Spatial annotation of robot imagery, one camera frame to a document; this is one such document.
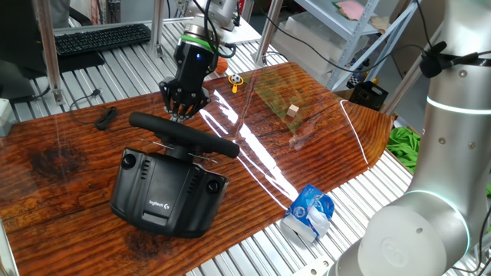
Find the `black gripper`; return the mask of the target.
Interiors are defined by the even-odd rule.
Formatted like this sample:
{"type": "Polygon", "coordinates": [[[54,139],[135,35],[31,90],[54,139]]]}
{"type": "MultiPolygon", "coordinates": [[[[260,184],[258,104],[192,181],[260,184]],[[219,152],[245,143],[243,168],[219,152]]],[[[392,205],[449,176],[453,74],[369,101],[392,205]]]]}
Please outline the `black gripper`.
{"type": "Polygon", "coordinates": [[[164,110],[171,116],[171,120],[188,120],[211,101],[209,92],[201,88],[204,78],[215,70],[217,56],[203,44],[181,38],[176,46],[174,59],[177,62],[174,80],[183,92],[191,94],[183,95],[180,103],[176,99],[177,86],[171,77],[166,77],[159,83],[160,93],[164,110]]]}

